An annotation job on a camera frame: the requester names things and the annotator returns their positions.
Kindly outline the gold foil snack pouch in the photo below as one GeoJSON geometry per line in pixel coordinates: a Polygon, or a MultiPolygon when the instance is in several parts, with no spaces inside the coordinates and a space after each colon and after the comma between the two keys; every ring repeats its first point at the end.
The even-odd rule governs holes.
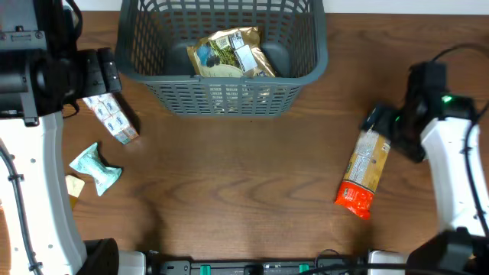
{"type": "Polygon", "coordinates": [[[203,77],[275,77],[261,50],[259,27],[235,27],[200,39],[186,49],[197,75],[203,77]]]}

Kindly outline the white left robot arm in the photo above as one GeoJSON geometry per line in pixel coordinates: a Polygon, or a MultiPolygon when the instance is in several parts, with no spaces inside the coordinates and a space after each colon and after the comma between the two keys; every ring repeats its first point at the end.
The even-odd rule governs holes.
{"type": "Polygon", "coordinates": [[[13,274],[115,274],[111,238],[83,241],[62,161],[63,107],[119,92],[108,48],[79,50],[73,0],[1,3],[1,201],[13,274]]]}

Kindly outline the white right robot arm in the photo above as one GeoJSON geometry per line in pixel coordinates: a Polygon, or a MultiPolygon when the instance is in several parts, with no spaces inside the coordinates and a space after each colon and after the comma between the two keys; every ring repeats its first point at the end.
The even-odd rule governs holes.
{"type": "Polygon", "coordinates": [[[488,191],[473,99],[446,87],[444,63],[410,67],[401,108],[378,104],[361,126],[390,141],[413,162],[427,160],[439,233],[411,252],[407,274],[488,272],[488,191]]]}

